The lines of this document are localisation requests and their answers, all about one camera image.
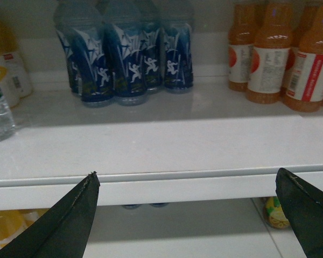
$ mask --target lower shelf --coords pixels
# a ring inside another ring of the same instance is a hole
[[[291,230],[268,228],[251,199],[99,206],[84,258],[306,258]]]

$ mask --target pointed black blade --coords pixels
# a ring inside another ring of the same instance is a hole
[[[99,194],[96,172],[88,175],[40,219],[0,250],[0,258],[82,258]]]
[[[281,168],[276,194],[306,256],[323,258],[323,192]]]

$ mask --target shelf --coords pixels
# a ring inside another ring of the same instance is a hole
[[[92,171],[99,205],[271,196],[280,167],[323,190],[323,109],[250,103],[220,80],[135,107],[36,91],[0,142],[0,210],[50,207]]]
[[[306,257],[292,231],[278,233],[284,241],[274,242],[250,199],[98,207],[84,258]]]

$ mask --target barcode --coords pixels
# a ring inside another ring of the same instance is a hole
[[[293,76],[291,78],[291,83],[290,83],[289,89],[292,90],[292,91],[295,91],[296,87],[297,87],[297,84],[298,84],[298,81],[299,81],[299,76],[293,74]]]

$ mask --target shelf surface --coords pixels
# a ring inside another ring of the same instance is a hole
[[[99,205],[271,196],[280,167],[323,190],[323,108],[251,103],[222,80],[133,107],[34,92],[0,142],[0,209],[50,207],[92,171]]]

